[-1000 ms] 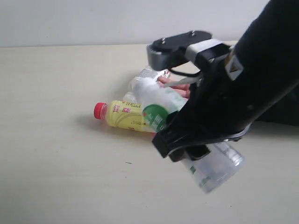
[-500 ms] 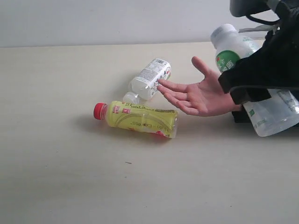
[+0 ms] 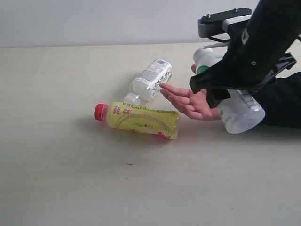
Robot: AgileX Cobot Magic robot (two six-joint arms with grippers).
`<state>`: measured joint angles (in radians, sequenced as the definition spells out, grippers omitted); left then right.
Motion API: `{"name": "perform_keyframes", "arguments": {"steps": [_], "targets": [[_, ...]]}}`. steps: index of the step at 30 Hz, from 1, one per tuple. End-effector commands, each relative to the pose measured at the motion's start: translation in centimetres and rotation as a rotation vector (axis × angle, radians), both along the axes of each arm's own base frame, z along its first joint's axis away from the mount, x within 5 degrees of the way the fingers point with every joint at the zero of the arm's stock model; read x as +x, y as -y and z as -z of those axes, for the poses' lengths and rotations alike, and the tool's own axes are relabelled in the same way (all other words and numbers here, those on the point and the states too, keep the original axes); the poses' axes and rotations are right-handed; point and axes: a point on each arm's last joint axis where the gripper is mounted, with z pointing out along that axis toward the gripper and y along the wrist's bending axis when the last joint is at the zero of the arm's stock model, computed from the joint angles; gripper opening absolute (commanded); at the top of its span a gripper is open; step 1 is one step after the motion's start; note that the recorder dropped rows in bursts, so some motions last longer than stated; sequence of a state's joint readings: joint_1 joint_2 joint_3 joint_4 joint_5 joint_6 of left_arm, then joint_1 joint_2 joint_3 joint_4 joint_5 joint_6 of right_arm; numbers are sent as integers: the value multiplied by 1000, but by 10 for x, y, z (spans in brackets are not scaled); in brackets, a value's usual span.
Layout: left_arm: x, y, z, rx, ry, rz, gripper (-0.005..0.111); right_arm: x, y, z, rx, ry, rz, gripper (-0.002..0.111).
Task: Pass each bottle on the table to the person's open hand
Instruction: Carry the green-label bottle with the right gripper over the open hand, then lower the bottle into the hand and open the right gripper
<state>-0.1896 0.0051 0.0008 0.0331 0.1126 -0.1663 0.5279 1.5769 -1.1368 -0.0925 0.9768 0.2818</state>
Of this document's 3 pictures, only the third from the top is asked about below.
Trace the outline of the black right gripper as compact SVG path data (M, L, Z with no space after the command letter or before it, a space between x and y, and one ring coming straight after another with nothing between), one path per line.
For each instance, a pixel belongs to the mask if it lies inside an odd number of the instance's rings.
M224 58L195 61L196 75L190 79L190 88L194 94L207 89L206 100L210 108L229 99L229 89L259 90L295 64L296 60L287 53L295 40L295 35L250 35L236 40Z

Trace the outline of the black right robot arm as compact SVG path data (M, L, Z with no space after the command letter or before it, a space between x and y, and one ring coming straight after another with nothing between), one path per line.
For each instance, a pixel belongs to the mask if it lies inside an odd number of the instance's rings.
M230 97L229 90L258 91L296 60L288 52L301 34L298 0L261 0L255 10L234 8L198 20L200 38L228 34L221 61L190 79L193 93L207 90L211 108Z

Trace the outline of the black sleeved forearm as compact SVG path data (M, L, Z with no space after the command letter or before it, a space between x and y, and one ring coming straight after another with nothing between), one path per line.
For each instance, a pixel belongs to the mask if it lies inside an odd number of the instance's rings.
M252 93L265 111L263 125L286 128L301 127L301 73L278 78L276 84Z

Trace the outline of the open human hand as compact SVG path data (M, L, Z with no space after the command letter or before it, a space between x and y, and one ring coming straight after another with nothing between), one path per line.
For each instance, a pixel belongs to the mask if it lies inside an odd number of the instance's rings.
M190 89L177 88L167 83L161 83L160 87L165 99L190 119L201 121L221 119L218 109L210 108L206 99L206 89L194 94Z

